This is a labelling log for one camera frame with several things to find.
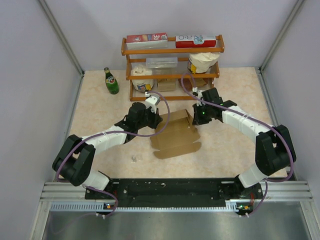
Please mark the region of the brown cardboard box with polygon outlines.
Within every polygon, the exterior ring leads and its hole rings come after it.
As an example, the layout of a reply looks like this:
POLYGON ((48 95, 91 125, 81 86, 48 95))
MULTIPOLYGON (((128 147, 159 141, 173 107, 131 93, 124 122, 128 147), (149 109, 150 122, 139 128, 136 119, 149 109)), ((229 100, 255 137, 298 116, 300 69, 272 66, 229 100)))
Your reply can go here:
POLYGON ((202 143, 193 117, 187 109, 177 110, 160 116, 156 135, 150 137, 154 156, 160 160, 197 152, 202 143))

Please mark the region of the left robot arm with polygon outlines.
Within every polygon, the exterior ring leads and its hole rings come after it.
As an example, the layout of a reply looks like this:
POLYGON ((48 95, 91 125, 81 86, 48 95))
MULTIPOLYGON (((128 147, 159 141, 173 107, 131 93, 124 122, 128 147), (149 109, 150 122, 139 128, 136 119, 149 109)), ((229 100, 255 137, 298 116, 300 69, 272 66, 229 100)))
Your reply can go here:
POLYGON ((114 187, 109 183, 108 176, 92 169, 94 157, 114 146, 130 142, 142 128, 156 129, 162 121, 158 103, 155 97, 144 103, 135 102, 121 121, 104 132, 84 137, 70 135, 53 161, 52 169, 73 186, 89 186, 95 188, 102 198, 109 198, 114 187))

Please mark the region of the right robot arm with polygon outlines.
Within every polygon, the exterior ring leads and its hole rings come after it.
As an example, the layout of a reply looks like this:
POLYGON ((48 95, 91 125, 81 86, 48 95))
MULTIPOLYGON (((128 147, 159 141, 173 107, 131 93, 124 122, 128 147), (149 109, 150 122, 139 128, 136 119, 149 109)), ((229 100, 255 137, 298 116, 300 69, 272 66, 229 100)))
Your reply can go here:
POLYGON ((197 99, 193 107, 193 125, 200 126, 219 120, 234 127, 255 144, 254 163, 237 175, 231 186, 223 189, 228 198, 245 198, 253 186, 286 167, 292 167, 297 157, 288 128, 264 123, 244 112, 232 100, 223 101, 216 88, 199 90, 192 95, 197 99))

